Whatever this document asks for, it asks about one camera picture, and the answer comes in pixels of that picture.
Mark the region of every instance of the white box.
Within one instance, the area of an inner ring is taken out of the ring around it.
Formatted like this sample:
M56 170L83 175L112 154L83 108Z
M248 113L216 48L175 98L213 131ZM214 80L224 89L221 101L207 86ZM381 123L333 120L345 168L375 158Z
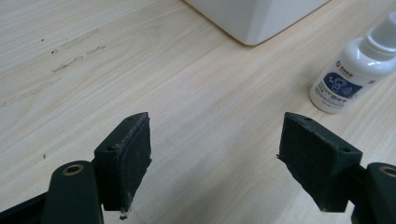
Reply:
M257 45L329 0L186 0L225 32Z

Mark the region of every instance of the light wood surface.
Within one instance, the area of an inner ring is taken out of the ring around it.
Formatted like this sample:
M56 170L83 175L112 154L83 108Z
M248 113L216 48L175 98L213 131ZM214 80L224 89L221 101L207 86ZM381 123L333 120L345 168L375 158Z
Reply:
M124 222L350 223L319 212L276 158L283 114L308 116L396 164L396 74L345 113L308 89L394 0L332 0L246 47L180 0L0 2L0 210L48 189L50 175L148 111L152 164Z

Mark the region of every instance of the screw hole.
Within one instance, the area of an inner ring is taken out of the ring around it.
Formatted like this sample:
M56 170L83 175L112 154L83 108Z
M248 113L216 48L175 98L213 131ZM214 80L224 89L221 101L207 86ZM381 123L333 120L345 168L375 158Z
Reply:
M346 153L350 152L350 149L347 148L347 147L342 147L341 150L342 150L343 152L346 152Z
M76 175L84 169L84 166L81 164L70 165L62 171L64 175Z
M381 166L379 170L389 176L395 177L396 178L396 169L390 166Z

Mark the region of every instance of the scratch mark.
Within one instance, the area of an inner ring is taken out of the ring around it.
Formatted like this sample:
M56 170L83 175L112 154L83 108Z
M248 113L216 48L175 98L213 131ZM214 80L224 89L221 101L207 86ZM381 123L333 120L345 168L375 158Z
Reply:
M81 43L82 41L84 41L84 40L90 38L92 35L95 35L95 34L97 34L97 33L99 33L99 29L89 31L87 34L82 35L82 36L80 36L80 37L77 37L76 39L72 39L72 40L70 40L69 42L63 44L62 47L63 47L64 49L70 49L70 48L72 48L73 46L75 46L75 45Z
M34 89L30 90L30 91L27 91L26 93L24 93L24 94L22 94L22 95L20 95L18 97L15 97L15 98L12 98L12 99L9 99L9 100L5 101L4 103L2 103L0 105L0 107L6 107L6 106L9 106L9 105L13 105L13 104L15 104L15 103L17 103L17 102L29 97L29 96L35 95L35 94L43 91L44 89L52 86L53 84L55 84L56 82L58 82L62 78L63 77L59 77L58 79L43 83L43 84L39 85L37 88L34 88Z
M68 67L70 64L75 63L75 62L80 61L80 60L83 60L83 59L84 59L84 57L78 56L77 58L73 59L73 61L71 61L70 63L63 63L63 64L61 64L61 66L59 66L58 68L52 70L51 72L56 73L59 70L62 70L64 68Z
M95 53L96 51L98 51L99 49L104 49L105 47L106 47L106 46L99 46L99 47L97 47L96 49L93 49L93 50L88 51L87 54L93 54L93 53Z

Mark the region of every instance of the bottle label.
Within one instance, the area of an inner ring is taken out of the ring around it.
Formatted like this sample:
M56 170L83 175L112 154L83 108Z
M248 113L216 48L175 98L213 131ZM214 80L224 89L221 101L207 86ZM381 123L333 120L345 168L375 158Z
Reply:
M355 77L340 61L331 66L327 75L318 80L311 89L311 95L316 95L315 105L326 108L326 111L340 111L350 105L358 96L363 86L356 83L361 78Z
M323 78L323 81L329 90L347 99L352 98L361 89L361 86L348 82L336 73L329 73Z

